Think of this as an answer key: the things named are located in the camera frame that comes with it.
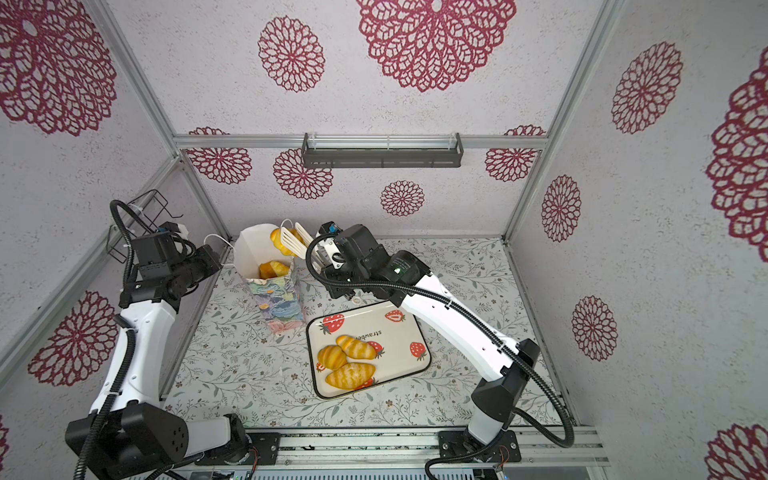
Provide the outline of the cream slotted tongs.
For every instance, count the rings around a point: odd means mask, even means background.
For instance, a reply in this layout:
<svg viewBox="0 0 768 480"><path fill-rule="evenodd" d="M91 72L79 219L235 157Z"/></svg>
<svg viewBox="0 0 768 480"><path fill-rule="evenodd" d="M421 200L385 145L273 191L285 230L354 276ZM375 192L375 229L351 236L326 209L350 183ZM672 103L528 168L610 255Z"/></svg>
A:
<svg viewBox="0 0 768 480"><path fill-rule="evenodd" d="M287 248L297 258L307 259L307 247L314 240L309 232L300 224L293 229L280 227L281 245Z"/></svg>

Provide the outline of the orange croissant bread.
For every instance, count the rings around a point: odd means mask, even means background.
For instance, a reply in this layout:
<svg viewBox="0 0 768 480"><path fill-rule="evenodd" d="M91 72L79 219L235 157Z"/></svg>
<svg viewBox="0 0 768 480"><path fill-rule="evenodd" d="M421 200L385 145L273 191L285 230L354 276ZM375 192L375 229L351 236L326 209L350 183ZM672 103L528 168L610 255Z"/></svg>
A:
<svg viewBox="0 0 768 480"><path fill-rule="evenodd" d="M263 280L284 277L290 274L291 265L281 261L269 261L259 265L259 277Z"/></svg>

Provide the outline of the floral paper bag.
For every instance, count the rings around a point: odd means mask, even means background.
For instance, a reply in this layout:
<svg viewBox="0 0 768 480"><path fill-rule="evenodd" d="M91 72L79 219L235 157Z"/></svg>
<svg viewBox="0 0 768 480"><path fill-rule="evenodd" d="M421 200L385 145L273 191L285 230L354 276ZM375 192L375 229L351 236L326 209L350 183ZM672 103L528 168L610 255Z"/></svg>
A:
<svg viewBox="0 0 768 480"><path fill-rule="evenodd" d="M296 258L283 255L270 239L270 234L277 228L280 227L263 223L242 230L235 241L211 233L204 237L203 242L207 244L209 240L216 239L230 248L232 259L222 260L222 266L233 269L243 280L261 319L271 332L283 335L301 327L304 315L297 286ZM259 265L273 260L290 264L290 274L261 279Z"/></svg>

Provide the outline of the round yellow bun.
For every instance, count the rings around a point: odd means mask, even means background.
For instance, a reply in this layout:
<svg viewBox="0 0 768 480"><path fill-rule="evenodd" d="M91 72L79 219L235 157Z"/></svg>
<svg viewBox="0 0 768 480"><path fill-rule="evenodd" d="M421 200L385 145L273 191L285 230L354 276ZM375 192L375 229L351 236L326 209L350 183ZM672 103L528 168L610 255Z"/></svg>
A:
<svg viewBox="0 0 768 480"><path fill-rule="evenodd" d="M306 245L292 230L285 227L277 228L270 234L270 239L283 255L305 258Z"/></svg>
<svg viewBox="0 0 768 480"><path fill-rule="evenodd" d="M337 370L348 363L347 355L338 345L323 347L317 355L318 371Z"/></svg>

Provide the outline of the striped roll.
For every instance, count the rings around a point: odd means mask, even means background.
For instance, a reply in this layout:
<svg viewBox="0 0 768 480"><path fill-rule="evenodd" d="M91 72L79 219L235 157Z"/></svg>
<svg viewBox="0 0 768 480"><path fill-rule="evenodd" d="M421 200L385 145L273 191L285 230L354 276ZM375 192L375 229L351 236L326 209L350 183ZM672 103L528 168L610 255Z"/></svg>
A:
<svg viewBox="0 0 768 480"><path fill-rule="evenodd" d="M376 349L368 342L355 337L341 335L336 339L336 344L352 359L372 360L376 358Z"/></svg>

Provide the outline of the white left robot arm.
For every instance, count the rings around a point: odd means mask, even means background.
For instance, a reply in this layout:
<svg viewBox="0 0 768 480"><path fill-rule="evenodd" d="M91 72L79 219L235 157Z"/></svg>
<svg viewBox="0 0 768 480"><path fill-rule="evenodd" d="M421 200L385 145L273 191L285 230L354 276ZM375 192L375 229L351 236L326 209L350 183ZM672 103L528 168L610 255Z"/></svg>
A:
<svg viewBox="0 0 768 480"><path fill-rule="evenodd" d="M195 246L181 227L151 227L127 203L110 203L127 248L118 341L103 387L89 414L68 424L65 442L77 456L73 476L149 479L190 464L237 464L252 443L241 419L225 414L187 422L166 410L160 373L167 340L182 299L217 274L220 256Z"/></svg>

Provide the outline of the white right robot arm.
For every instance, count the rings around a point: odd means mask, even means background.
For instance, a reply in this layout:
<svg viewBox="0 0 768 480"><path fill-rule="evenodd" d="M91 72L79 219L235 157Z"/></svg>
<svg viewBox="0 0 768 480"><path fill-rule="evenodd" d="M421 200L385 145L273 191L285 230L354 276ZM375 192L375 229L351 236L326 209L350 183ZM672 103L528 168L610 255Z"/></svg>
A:
<svg viewBox="0 0 768 480"><path fill-rule="evenodd" d="M310 275L332 298L350 297L360 290L392 303L447 339L480 374L471 395L473 414L459 443L467 450L428 460L424 465L428 478L435 476L432 469L436 465L488 459L505 444L516 417L560 448L574 445L574 426L566 407L535 370L540 354L536 342L517 341L493 328L450 293L417 256L405 250L389 254L361 224L340 229L327 222L311 237L304 259ZM529 382L534 382L554 407L562 435L518 408Z"/></svg>

